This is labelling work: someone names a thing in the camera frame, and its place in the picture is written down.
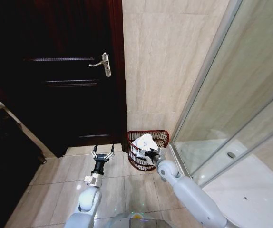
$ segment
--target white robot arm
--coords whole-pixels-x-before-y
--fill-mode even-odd
[[[95,146],[92,156],[96,161],[91,176],[85,177],[85,183],[90,186],[81,193],[74,213],[66,222],[65,228],[92,228],[94,216],[101,200],[100,187],[104,175],[104,163],[114,156],[113,147],[109,154],[96,154]],[[217,207],[216,203],[189,177],[180,174],[173,161],[166,160],[160,151],[143,151],[145,156],[150,157],[157,167],[159,175],[173,188],[175,195],[179,198],[186,209],[194,218],[206,228],[239,228],[230,222]]]
[[[152,159],[159,175],[166,180],[174,190],[175,195],[206,228],[238,228],[220,211],[216,203],[189,177],[180,174],[176,164],[166,160],[156,152],[145,152]]]

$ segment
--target tiled floor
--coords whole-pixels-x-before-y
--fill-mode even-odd
[[[107,153],[109,147],[98,147],[98,152]],[[86,188],[85,175],[94,168],[95,162],[89,155],[92,148],[68,148],[65,157],[48,159],[34,176],[6,228],[64,227],[79,194]],[[115,145],[115,151],[116,155],[104,167],[95,228],[104,227],[111,217],[125,211],[148,213],[156,219],[169,220],[178,228],[202,227],[183,208],[170,186],[161,181],[156,170],[138,171],[130,165],[120,145]]]

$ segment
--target dark wooden door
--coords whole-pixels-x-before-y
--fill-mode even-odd
[[[123,45],[121,0],[0,0],[0,100],[58,157],[122,143]]]

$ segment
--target door handle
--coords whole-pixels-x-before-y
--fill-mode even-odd
[[[97,67],[99,65],[103,65],[105,69],[105,74],[107,77],[111,76],[111,70],[110,70],[110,65],[109,65],[109,55],[106,54],[105,52],[102,54],[102,61],[96,64],[89,64],[89,67]]]

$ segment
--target door frame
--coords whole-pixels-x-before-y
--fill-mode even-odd
[[[126,114],[126,81],[125,81],[125,58],[124,58],[124,35],[123,35],[123,8],[122,0],[108,0],[109,26],[111,30],[111,44],[114,59],[112,73],[116,75],[117,106],[120,111],[118,128],[121,132],[121,144],[123,151],[126,148],[127,114]],[[7,94],[0,88],[0,101],[11,110],[19,119],[21,115],[15,108],[15,101],[8,98]]]

